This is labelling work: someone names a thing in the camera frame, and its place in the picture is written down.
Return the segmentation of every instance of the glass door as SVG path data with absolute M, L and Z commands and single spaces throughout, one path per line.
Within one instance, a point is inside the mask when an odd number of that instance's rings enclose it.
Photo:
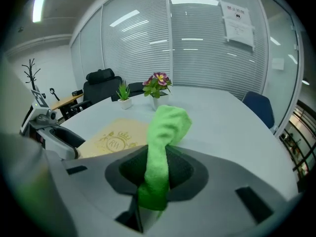
M 274 0 L 261 0 L 270 29 L 270 59 L 263 95 L 269 98 L 279 127 L 286 115 L 295 90 L 298 74 L 298 42 L 294 24 L 287 13 Z

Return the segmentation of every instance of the chair backrest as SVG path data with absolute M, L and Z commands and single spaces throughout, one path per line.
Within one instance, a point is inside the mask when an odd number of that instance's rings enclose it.
M 242 102 L 251 109 L 269 129 L 274 126 L 275 118 L 267 97 L 250 91 L 245 95 Z
M 115 77 L 111 69 L 90 73 L 86 79 L 83 100 L 90 100 L 93 105 L 115 94 L 122 82 L 122 78 Z

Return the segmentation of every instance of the potted plant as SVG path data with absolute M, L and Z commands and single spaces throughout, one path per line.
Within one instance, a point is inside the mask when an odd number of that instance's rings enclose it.
M 143 82 L 145 97 L 151 95 L 152 107 L 157 110 L 158 106 L 168 104 L 169 95 L 162 90 L 169 90 L 172 86 L 171 80 L 166 73 L 154 73 L 149 79 Z
M 132 99 L 129 98 L 130 90 L 128 86 L 126 86 L 125 81 L 119 84 L 118 91 L 117 95 L 119 96 L 119 104 L 122 109 L 126 110 L 132 106 Z

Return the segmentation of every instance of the wooden desk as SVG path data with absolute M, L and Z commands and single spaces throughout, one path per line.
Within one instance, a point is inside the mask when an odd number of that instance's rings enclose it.
M 62 100 L 60 100 L 60 101 L 58 101 L 57 103 L 55 103 L 55 104 L 51 107 L 51 109 L 52 109 L 53 111 L 56 110 L 56 109 L 59 109 L 60 107 L 62 107 L 62 106 L 64 106 L 64 105 L 67 105 L 67 104 L 73 102 L 74 100 L 76 100 L 77 98 L 80 98 L 80 97 L 82 97 L 82 96 L 83 96 L 83 94 L 80 94 L 80 95 L 78 95 L 78 96 L 66 97 L 66 98 L 64 98 L 64 99 L 62 99 Z

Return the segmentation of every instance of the pink flower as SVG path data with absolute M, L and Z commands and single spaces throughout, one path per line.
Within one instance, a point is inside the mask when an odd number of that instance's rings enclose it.
M 154 76 L 149 77 L 149 79 L 148 79 L 147 81 L 143 82 L 143 85 L 148 85 L 148 84 L 150 84 L 150 82 L 152 81 L 153 77 L 154 77 Z
M 168 77 L 166 73 L 154 73 L 154 77 L 158 79 L 158 83 L 162 86 L 167 85 L 166 78 Z

